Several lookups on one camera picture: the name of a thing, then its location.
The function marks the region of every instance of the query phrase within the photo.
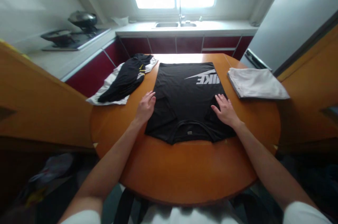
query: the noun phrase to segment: gas stove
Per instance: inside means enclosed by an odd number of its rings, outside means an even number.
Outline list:
[[[50,46],[43,48],[43,51],[78,51],[86,47],[99,37],[103,36],[110,29],[91,28],[90,30],[83,29],[82,32],[75,32],[65,43],[53,43]]]

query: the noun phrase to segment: faucet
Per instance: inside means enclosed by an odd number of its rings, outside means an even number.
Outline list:
[[[181,0],[180,0],[180,14],[179,14],[179,18],[180,18],[180,26],[182,25],[182,19],[185,18],[185,16],[182,15],[181,13]]]

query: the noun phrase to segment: folded white towel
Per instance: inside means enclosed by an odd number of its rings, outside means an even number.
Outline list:
[[[228,78],[239,98],[290,98],[286,89],[269,69],[230,68]]]

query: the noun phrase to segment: refrigerator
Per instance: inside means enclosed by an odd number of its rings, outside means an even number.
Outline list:
[[[274,0],[246,54],[272,72],[280,70],[337,11],[338,0]],[[248,56],[241,62],[257,68],[248,64]]]

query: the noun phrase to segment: nike logo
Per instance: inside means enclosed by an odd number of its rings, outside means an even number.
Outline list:
[[[196,84],[219,84],[219,78],[216,74],[216,70],[208,70],[198,75],[187,77],[186,79],[198,77]]]

